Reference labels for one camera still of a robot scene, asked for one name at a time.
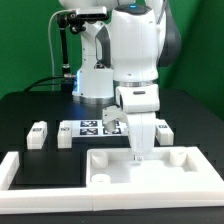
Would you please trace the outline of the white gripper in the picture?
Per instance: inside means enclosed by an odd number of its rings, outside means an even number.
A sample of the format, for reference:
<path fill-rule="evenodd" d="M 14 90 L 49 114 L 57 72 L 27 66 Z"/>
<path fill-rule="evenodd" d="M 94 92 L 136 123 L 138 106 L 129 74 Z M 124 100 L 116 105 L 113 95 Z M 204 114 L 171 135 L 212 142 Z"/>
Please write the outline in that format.
<path fill-rule="evenodd" d="M 133 161 L 144 161 L 152 151 L 156 132 L 156 112 L 160 109 L 157 84 L 143 87 L 116 88 L 116 103 L 126 115 Z"/>

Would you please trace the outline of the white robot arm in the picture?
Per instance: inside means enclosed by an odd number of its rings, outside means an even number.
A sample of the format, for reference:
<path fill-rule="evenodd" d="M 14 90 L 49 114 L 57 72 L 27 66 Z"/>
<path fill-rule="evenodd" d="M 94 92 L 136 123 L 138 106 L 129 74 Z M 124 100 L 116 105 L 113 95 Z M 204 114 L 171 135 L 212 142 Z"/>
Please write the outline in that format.
<path fill-rule="evenodd" d="M 168 0 L 59 0 L 65 25 L 81 35 L 82 66 L 72 91 L 76 101 L 100 103 L 103 125 L 127 125 L 133 158 L 154 148 L 160 109 L 158 68 L 180 50 Z"/>

